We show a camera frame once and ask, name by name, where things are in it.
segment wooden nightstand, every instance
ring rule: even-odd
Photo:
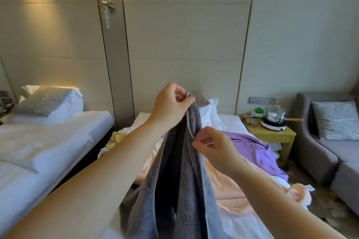
[[[277,164],[279,168],[285,168],[296,133],[288,126],[282,131],[267,129],[261,125],[261,121],[259,119],[258,126],[250,126],[247,122],[245,122],[245,120],[242,120],[242,123],[245,125],[247,130],[258,139],[267,143],[282,143],[282,150],[279,151],[280,158],[277,160]]]

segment hand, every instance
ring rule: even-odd
[[[182,120],[194,101],[195,97],[186,98],[186,90],[178,84],[168,84],[156,97],[148,122],[154,123],[163,135]]]
[[[226,134],[212,127],[201,129],[192,142],[213,167],[220,173],[233,178],[248,162],[241,156]]]

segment gray sofa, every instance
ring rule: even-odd
[[[303,118],[303,123],[288,123],[297,135],[291,156],[321,184],[331,189],[359,215],[359,141],[320,140],[312,101],[352,101],[358,98],[339,93],[299,93],[291,118]]]

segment gray bathrobe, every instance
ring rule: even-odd
[[[194,103],[167,133],[145,181],[123,200],[121,209],[129,211],[126,238],[230,238],[222,227],[204,156],[191,145],[200,129]]]

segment wooden handle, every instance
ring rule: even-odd
[[[286,118],[285,121],[304,122],[301,118]]]

